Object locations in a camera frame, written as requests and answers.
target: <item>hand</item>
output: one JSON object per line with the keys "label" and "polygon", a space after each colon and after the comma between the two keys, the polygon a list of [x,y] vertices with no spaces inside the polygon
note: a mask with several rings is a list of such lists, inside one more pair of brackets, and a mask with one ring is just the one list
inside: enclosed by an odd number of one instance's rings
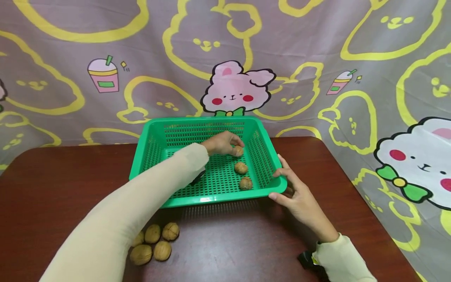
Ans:
{"label": "hand", "polygon": [[310,189],[290,169],[290,166],[281,155],[278,155],[282,168],[274,172],[274,177],[286,176],[287,190],[283,194],[270,193],[269,198],[288,208],[293,216],[316,233],[320,242],[334,242],[339,234],[326,217]]}
{"label": "hand", "polygon": [[243,141],[229,131],[216,134],[205,142],[202,142],[201,145],[207,149],[209,156],[214,154],[237,156],[238,151],[232,145],[244,147]]}

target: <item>brown tabletop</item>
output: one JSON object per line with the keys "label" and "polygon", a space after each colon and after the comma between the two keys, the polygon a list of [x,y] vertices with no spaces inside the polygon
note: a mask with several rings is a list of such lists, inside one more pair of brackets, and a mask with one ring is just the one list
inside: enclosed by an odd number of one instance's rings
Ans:
{"label": "brown tabletop", "polygon": [[[379,281],[419,281],[320,140],[272,141]],[[20,155],[0,176],[0,281],[38,281],[89,210],[127,182],[135,147],[36,148]],[[163,209],[149,224],[155,222],[180,226],[171,257],[142,267],[127,260],[124,281],[324,279],[296,259],[313,250],[315,238],[268,199]]]}

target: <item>pink cup illustration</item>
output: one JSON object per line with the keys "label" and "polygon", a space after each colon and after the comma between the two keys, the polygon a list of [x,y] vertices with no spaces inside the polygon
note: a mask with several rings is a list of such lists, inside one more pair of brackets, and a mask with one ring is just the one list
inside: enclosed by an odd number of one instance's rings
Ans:
{"label": "pink cup illustration", "polygon": [[106,59],[92,60],[87,66],[87,71],[99,93],[119,91],[119,77],[116,65],[111,62],[112,59],[113,56],[108,55]]}
{"label": "pink cup illustration", "polygon": [[351,81],[353,76],[352,74],[356,71],[356,69],[353,69],[351,71],[347,70],[341,73],[336,79],[334,79],[334,82],[326,95],[338,94],[349,83],[349,81]]}

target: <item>beige sleeve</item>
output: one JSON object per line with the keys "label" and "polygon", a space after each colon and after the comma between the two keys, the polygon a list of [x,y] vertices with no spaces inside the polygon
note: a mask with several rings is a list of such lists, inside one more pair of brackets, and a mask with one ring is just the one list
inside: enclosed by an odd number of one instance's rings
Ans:
{"label": "beige sleeve", "polygon": [[205,147],[194,143],[108,195],[72,231],[40,281],[122,281],[133,239],[161,205],[193,181],[207,162]]}
{"label": "beige sleeve", "polygon": [[324,267],[331,282],[373,282],[364,259],[347,236],[332,243],[317,244],[313,257]]}

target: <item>backdrop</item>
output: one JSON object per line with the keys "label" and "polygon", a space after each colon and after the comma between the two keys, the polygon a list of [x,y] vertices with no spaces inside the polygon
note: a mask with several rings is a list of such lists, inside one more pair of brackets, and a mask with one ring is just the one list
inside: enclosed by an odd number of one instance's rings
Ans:
{"label": "backdrop", "polygon": [[0,170],[39,146],[135,143],[152,118],[257,116],[323,140],[419,276],[448,281],[450,15],[446,0],[2,1]]}

